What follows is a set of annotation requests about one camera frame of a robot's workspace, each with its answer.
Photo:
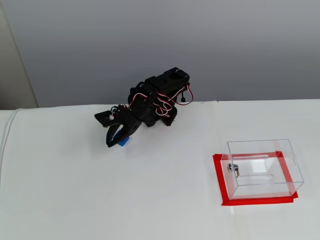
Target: white wall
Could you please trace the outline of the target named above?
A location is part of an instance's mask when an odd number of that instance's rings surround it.
[[[196,101],[320,98],[320,0],[0,0],[41,107],[125,103],[178,67]]]
[[[0,5],[0,110],[37,108],[24,65]]]

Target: white tablecloth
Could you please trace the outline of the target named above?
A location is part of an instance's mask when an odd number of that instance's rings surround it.
[[[319,100],[195,102],[178,108],[172,126],[141,125],[124,147],[108,148],[94,114],[110,107],[16,115],[2,166],[1,240],[320,239]],[[226,141],[264,139],[290,139],[305,180],[299,198],[221,206],[212,155]]]

